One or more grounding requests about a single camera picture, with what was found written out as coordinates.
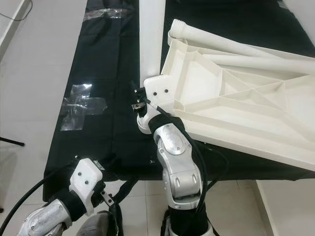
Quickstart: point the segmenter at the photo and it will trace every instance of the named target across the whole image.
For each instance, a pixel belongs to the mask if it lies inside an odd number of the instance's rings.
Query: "tiled floor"
[[[43,176],[86,4],[86,0],[33,1],[33,11],[19,25],[0,64],[0,135],[27,144],[0,144],[0,206],[5,208],[0,222]],[[108,192],[115,193],[121,183],[109,183]],[[23,218],[42,206],[41,191],[23,204],[5,236],[16,234]],[[206,204],[223,236],[265,235],[247,181],[218,183],[208,193]],[[167,207],[161,182],[138,182],[121,207],[126,236],[159,235]],[[85,219],[64,235],[74,235]]]

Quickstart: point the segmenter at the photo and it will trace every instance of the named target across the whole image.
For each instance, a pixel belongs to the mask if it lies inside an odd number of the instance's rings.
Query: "white plastic part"
[[[169,35],[173,38],[183,38],[213,49],[236,53],[245,56],[277,58],[277,56],[253,48],[251,46],[220,37],[218,35],[197,29],[180,20],[174,20]]]
[[[256,62],[230,48],[204,48],[203,40],[169,42],[162,70],[176,88],[169,112],[194,139],[315,171],[315,75],[309,66],[314,58],[251,46],[277,58],[255,57],[269,66],[264,69],[260,63],[225,66],[204,54]],[[293,69],[283,66],[288,61]]]
[[[176,85],[176,81],[167,75],[151,77],[144,81],[147,98],[173,115]],[[151,134],[149,121],[158,114],[160,113],[149,105],[147,106],[147,114],[142,118],[137,117],[138,127],[142,133]]]
[[[140,87],[160,73],[166,0],[140,0]]]
[[[91,196],[94,193],[93,189],[96,183],[102,180],[102,177],[102,172],[93,161],[85,158],[79,161],[70,178],[69,190],[74,191],[79,196],[87,210],[87,216],[94,212]]]
[[[315,60],[306,61],[213,54],[203,54],[203,56],[219,65],[232,65],[263,70],[287,71],[315,75]]]

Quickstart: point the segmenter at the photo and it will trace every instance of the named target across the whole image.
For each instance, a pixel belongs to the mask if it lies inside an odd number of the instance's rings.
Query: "metal bracket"
[[[101,195],[109,207],[114,204],[114,200],[106,193],[105,189],[101,192]]]

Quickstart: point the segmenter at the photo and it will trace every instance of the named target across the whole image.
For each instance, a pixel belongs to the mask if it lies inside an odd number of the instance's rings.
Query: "black cable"
[[[114,202],[119,204],[123,199],[125,199],[138,180],[138,177],[133,177],[120,186],[118,193],[113,197]]]
[[[215,179],[213,179],[213,181],[211,181],[211,183],[208,184],[207,191],[209,191],[213,187],[213,185],[215,185],[227,173],[230,164],[229,164],[229,161],[226,158],[226,156],[224,156],[223,153],[220,152],[219,150],[212,149],[212,148],[208,147],[207,145],[205,145],[204,143],[201,143],[201,142],[197,142],[197,144],[200,145],[200,146],[203,146],[204,148],[206,148],[209,151],[212,151],[212,152],[215,152],[216,154],[218,154],[223,159],[223,161],[225,163],[224,170]]]
[[[33,8],[33,1],[30,0],[30,3],[31,3],[31,7],[30,7],[29,11],[26,13],[25,17],[23,17],[22,19],[13,19],[13,18],[11,18],[11,17],[9,17],[9,16],[4,15],[4,14],[1,13],[1,12],[0,12],[0,15],[4,16],[5,18],[8,18],[8,19],[10,19],[10,20],[13,20],[13,21],[23,21],[23,20],[25,20],[25,18],[27,18],[27,16],[29,15],[29,13],[31,12],[31,10],[32,10],[32,8]]]
[[[60,171],[63,171],[64,169],[70,167],[71,164],[68,164],[64,167],[61,167],[60,169],[50,173],[48,176],[46,176],[45,178],[43,178],[40,182],[38,182],[33,188],[31,188],[16,204],[15,206],[12,208],[12,210],[9,212],[9,214],[7,215],[6,219],[4,220],[3,224],[1,225],[0,228],[0,236],[3,235],[3,232],[5,230],[5,228],[7,227],[7,225],[9,224],[11,218],[13,217],[14,213],[18,210],[18,208],[23,204],[23,202],[33,193],[35,192],[43,183],[45,183],[46,181],[48,181],[49,179],[51,179],[51,177],[53,177],[55,174],[57,174]]]
[[[212,226],[212,229],[213,229],[213,233],[215,234],[215,236],[220,236],[219,233],[215,230],[215,228],[213,228],[213,226]]]

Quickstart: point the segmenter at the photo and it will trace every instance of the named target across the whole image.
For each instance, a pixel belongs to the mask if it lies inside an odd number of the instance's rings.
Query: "white pipe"
[[[174,19],[169,35],[173,38],[184,38],[224,52],[245,56],[279,58],[273,54],[253,48],[251,46],[235,42],[233,40],[215,35],[187,25],[185,22]]]
[[[139,0],[140,86],[160,74],[166,0]]]
[[[216,64],[315,75],[315,61],[204,54]]]

